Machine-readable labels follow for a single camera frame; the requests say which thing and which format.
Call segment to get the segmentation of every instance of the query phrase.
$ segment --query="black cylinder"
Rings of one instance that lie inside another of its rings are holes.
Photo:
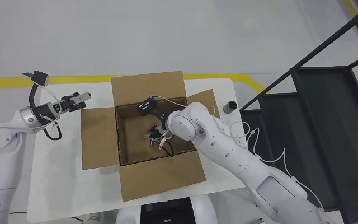
[[[226,114],[230,114],[237,108],[237,103],[235,101],[228,102],[224,107],[223,110]]]

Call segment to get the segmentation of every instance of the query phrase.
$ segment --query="black cable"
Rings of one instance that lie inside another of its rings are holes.
[[[49,135],[49,133],[47,132],[46,128],[44,129],[44,132],[46,134],[46,136],[51,139],[51,140],[60,140],[62,138],[62,132],[61,132],[61,129],[60,129],[60,126],[58,125],[57,122],[55,122],[56,124],[56,127],[57,127],[57,131],[58,131],[58,138],[53,138]]]
[[[27,213],[27,212],[10,212],[9,214],[19,214],[19,213]],[[74,218],[75,220],[79,220],[79,221],[83,222],[83,220],[80,218],[73,217],[73,216],[71,218]]]
[[[73,216],[72,216],[71,218],[74,218],[75,220],[79,220],[79,221],[83,222],[83,220],[82,220],[82,219],[80,219],[80,218],[73,217]]]
[[[167,142],[168,145],[170,146],[170,149],[171,149],[172,153],[170,154],[170,153],[164,148],[164,146],[161,146],[162,149],[164,149],[164,151],[165,151],[170,157],[173,157],[173,156],[174,156],[174,150],[173,150],[172,144],[171,144],[169,141],[165,141],[165,142]]]
[[[19,213],[27,213],[27,212],[10,212],[9,214],[19,214]]]

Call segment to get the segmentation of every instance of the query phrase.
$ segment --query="open cardboard box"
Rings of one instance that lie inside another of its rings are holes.
[[[137,106],[149,95],[159,95],[179,104],[201,102],[216,106],[207,90],[186,97],[182,72],[164,72],[115,77],[111,80],[114,108],[81,111],[82,169],[120,165],[124,202],[205,181],[199,154],[191,142],[170,139],[174,157],[143,138],[160,123],[152,115],[141,116]],[[166,100],[158,108],[170,114],[183,108]]]

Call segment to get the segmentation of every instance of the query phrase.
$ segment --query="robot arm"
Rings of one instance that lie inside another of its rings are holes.
[[[16,110],[13,119],[8,123],[0,123],[0,223],[7,224],[8,211],[12,197],[20,181],[24,154],[23,142],[26,134],[36,134],[44,130],[51,140],[61,139],[61,132],[56,120],[66,112],[73,112],[86,107],[85,101],[91,98],[88,92],[77,92],[70,96],[64,96],[55,103],[46,103],[36,106],[34,96],[38,86],[47,86],[49,76],[35,71],[24,73],[31,78],[34,85],[29,96],[29,104],[21,110]],[[52,138],[45,127],[55,123],[59,131],[58,138]],[[11,149],[11,143],[16,141],[15,149]]]
[[[173,112],[166,126],[172,134],[191,141],[207,158],[236,176],[249,189],[253,201],[275,222],[334,223],[307,200],[307,193],[295,180],[238,146],[229,137],[229,127],[213,118],[203,104],[194,102]]]

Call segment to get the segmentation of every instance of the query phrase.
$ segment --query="black metal staircase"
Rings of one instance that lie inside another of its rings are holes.
[[[265,160],[286,148],[290,173],[311,188],[325,210],[339,209],[345,223],[358,222],[358,82],[352,68],[302,68],[307,61],[358,25],[358,16],[240,109],[242,120],[260,128],[256,152]],[[289,75],[297,92],[268,94]],[[246,110],[256,100],[259,110]],[[256,136],[251,137],[252,150]],[[274,164],[285,171],[283,160]],[[319,206],[309,194],[308,199]]]

